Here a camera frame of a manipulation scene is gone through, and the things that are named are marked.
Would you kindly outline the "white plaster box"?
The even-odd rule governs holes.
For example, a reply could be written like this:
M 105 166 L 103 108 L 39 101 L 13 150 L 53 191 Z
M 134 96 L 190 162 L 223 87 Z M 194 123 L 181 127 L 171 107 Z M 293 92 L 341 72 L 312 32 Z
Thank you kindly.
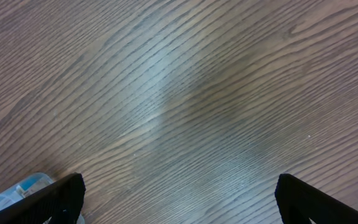
M 51 181 L 46 179 L 45 177 L 41 177 L 41 178 L 31 177 L 23 181 L 23 183 L 19 184 L 16 187 L 16 192 L 21 197 L 26 198 L 50 184 Z

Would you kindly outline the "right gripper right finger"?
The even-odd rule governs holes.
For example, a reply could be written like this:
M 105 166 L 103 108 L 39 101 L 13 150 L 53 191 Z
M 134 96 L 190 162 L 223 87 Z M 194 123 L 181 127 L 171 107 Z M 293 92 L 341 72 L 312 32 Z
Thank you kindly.
M 275 199 L 284 224 L 353 224 L 358 211 L 290 174 L 280 174 Z

